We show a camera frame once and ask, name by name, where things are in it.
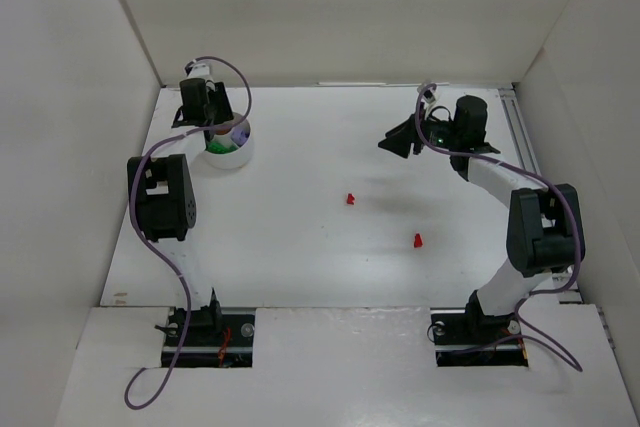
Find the orange lego brick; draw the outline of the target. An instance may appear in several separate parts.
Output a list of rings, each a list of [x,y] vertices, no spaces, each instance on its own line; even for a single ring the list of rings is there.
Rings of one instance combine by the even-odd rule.
[[[216,129],[216,134],[217,135],[227,135],[231,132],[232,127],[226,127],[226,126],[221,126],[219,128]]]

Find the dark green lego plate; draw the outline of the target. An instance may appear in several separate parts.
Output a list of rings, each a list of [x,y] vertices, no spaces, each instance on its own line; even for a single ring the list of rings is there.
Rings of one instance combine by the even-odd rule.
[[[225,146],[216,142],[210,143],[206,147],[206,151],[213,155],[226,155],[236,151],[238,147],[235,144]]]

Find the purple lego assembly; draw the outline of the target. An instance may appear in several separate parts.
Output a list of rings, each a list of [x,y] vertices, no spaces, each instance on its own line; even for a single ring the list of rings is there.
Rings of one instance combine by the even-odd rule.
[[[251,130],[248,127],[236,127],[231,133],[232,141],[242,147],[249,139]]]

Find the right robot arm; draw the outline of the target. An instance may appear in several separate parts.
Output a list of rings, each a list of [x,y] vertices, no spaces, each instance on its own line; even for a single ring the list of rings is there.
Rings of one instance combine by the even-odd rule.
[[[444,119],[435,114],[440,108],[434,85],[427,85],[418,95],[415,112],[386,132],[378,146],[402,158],[424,148],[442,153],[463,180],[507,208],[507,258],[465,307],[468,330],[489,330],[508,322],[517,304],[551,273],[583,260],[578,195],[569,184],[553,185],[505,160],[486,139],[488,106],[483,99],[458,98]]]

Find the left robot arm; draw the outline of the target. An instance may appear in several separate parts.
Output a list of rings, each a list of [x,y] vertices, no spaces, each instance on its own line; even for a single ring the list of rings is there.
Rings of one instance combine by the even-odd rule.
[[[218,126],[234,122],[234,114],[222,82],[187,79],[180,84],[180,94],[174,134],[127,161],[129,216],[143,245],[168,266],[182,289],[183,303],[175,307],[170,322],[178,331],[194,327],[219,332],[220,303],[187,245],[197,220],[188,157],[167,149],[196,135],[211,141]]]

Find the white round divided container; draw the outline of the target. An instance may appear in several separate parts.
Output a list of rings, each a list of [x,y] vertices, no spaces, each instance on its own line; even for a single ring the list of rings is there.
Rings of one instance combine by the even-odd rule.
[[[253,156],[254,139],[248,120],[223,133],[204,131],[204,160],[214,168],[233,170],[244,166]]]

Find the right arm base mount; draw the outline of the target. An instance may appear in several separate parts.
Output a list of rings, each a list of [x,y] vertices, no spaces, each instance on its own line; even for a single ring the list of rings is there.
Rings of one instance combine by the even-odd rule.
[[[432,309],[427,329],[438,367],[527,367],[520,326],[512,315],[475,324],[462,308]]]

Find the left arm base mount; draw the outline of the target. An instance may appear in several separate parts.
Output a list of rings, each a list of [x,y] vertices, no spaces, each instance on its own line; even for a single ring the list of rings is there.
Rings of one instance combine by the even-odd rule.
[[[250,368],[255,309],[193,311],[176,368]]]

